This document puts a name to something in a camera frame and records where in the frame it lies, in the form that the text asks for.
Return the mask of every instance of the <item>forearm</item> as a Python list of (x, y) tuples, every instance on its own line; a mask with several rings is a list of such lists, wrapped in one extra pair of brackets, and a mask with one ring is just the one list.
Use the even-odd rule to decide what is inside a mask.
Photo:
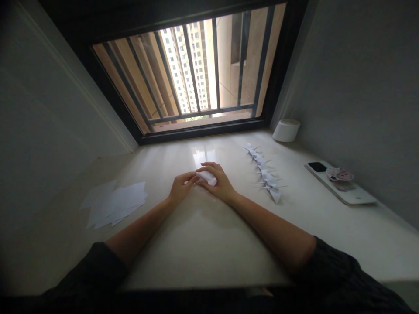
[(290, 273), (308, 261), (316, 248), (316, 239), (248, 198), (234, 194), (228, 201), (255, 229)]
[(106, 245), (129, 267), (144, 244), (175, 209), (175, 204), (165, 199), (147, 214), (107, 240)]

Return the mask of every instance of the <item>high-rise building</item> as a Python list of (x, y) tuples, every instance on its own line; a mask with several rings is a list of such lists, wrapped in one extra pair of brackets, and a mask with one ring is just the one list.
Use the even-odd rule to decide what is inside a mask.
[[(183, 27), (166, 28), (160, 30), (160, 32), (179, 100), (180, 110), (182, 113), (194, 113), (198, 111), (198, 101), (201, 111), (211, 108), (208, 74), (206, 72), (205, 31), (203, 22), (188, 24), (187, 28), (192, 64), (190, 64), (188, 58), (188, 49), (186, 47)], [(195, 95), (192, 69), (199, 99), (196, 99)]]

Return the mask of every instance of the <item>window frame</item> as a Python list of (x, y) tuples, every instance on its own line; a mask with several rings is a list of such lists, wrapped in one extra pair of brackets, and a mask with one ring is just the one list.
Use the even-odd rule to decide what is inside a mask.
[[(84, 0), (39, 1), (139, 145), (269, 127), (308, 4), (308, 0), (160, 0), (129, 4), (102, 0), (95, 5)], [(109, 40), (284, 2), (287, 5), (281, 32), (258, 118), (143, 134), (92, 49), (92, 45)]]

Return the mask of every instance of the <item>hand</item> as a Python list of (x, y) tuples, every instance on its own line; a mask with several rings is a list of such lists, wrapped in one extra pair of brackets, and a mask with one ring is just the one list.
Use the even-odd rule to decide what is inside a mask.
[(175, 178), (170, 194), (167, 197), (167, 200), (173, 206), (179, 205), (179, 203), (188, 195), (193, 184), (199, 180), (199, 177), (195, 175), (196, 172), (191, 171), (180, 174)]
[(237, 195), (237, 192), (231, 185), (222, 167), (214, 162), (205, 162), (201, 165), (204, 167), (197, 169), (196, 171), (208, 171), (212, 173), (213, 176), (215, 176), (217, 179), (217, 184), (215, 186), (211, 186), (208, 183), (202, 181), (198, 181), (196, 184), (202, 186), (209, 193), (218, 197), (223, 202), (229, 204), (233, 197)]

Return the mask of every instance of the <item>white cylinder container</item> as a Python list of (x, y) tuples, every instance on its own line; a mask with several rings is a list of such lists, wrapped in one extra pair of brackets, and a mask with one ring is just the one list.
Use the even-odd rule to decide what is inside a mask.
[(297, 120), (282, 119), (278, 122), (272, 137), (279, 142), (292, 142), (297, 136), (301, 123)]

